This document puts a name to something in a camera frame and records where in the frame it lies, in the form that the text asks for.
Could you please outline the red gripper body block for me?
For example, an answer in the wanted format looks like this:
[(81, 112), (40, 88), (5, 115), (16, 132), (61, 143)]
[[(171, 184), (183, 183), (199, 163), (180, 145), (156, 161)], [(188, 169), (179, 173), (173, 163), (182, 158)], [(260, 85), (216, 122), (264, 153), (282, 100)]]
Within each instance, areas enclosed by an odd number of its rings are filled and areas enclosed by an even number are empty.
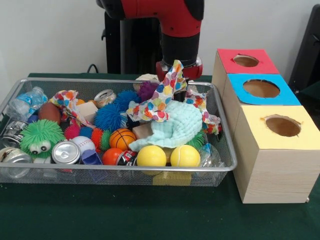
[[(167, 72), (171, 68), (167, 66), (163, 61), (156, 62), (156, 74), (159, 81), (163, 81)], [(197, 61), (194, 65), (185, 67), (183, 70), (183, 76), (189, 80), (198, 79), (203, 72), (203, 64), (201, 61)]]

